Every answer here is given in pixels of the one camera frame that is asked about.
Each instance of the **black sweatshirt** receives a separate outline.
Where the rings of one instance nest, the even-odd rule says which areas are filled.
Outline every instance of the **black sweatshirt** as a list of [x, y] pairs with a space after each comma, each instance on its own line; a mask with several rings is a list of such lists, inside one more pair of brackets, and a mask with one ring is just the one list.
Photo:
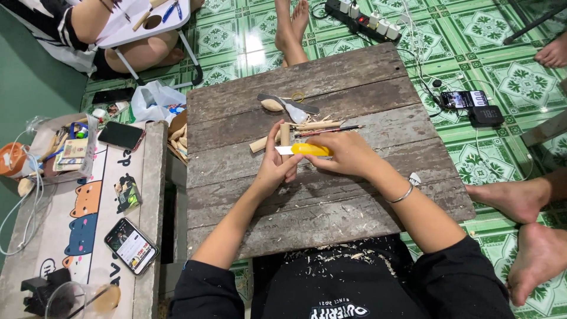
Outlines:
[[[506, 288], [468, 236], [415, 265], [399, 236], [286, 254], [287, 262], [275, 256], [254, 261], [252, 319], [514, 318]], [[170, 317], [244, 318], [234, 275], [188, 261]]]

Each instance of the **blue cat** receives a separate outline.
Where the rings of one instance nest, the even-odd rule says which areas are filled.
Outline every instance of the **blue cat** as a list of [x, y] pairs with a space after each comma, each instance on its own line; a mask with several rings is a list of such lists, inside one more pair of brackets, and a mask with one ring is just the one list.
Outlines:
[[69, 245], [65, 248], [66, 255], [80, 256], [92, 253], [98, 216], [98, 213], [84, 215], [69, 224], [71, 235]]

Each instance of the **silver bangle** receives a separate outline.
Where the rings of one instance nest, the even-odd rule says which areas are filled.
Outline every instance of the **silver bangle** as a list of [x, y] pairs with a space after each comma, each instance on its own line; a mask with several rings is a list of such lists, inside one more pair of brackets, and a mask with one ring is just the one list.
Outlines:
[[412, 191], [413, 191], [413, 184], [412, 184], [412, 182], [409, 182], [409, 189], [408, 189], [408, 191], [404, 194], [404, 196], [402, 196], [402, 197], [400, 197], [400, 198], [398, 198], [398, 199], [395, 199], [395, 200], [393, 200], [393, 201], [389, 201], [389, 200], [386, 199], [386, 202], [387, 202], [388, 204], [394, 204], [394, 203], [400, 202], [400, 201], [404, 200], [406, 197], [408, 197], [409, 194], [411, 194]]

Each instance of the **glass cup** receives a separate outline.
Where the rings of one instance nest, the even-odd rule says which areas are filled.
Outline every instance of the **glass cup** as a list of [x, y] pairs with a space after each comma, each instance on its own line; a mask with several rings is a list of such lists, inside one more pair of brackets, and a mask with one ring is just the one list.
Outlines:
[[113, 284], [90, 285], [66, 282], [51, 294], [46, 319], [111, 318], [120, 301], [120, 288]]

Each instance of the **hand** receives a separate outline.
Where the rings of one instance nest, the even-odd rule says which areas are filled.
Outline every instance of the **hand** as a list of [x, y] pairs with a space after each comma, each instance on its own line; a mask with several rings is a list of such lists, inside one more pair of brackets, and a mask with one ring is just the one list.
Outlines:
[[334, 155], [330, 160], [313, 155], [306, 155], [305, 158], [315, 167], [336, 173], [368, 179], [373, 167], [376, 167], [376, 163], [382, 160], [356, 132], [323, 133], [308, 138], [306, 143], [331, 149]]
[[250, 186], [250, 189], [256, 191], [262, 198], [266, 198], [274, 193], [284, 178], [287, 183], [293, 181], [297, 173], [297, 163], [303, 159], [302, 154], [296, 154], [282, 163], [282, 157], [276, 151], [274, 145], [276, 143], [276, 134], [280, 129], [280, 124], [283, 122], [284, 120], [280, 120], [278, 123], [275, 123], [270, 134], [268, 134], [264, 159], [258, 169], [256, 179]]

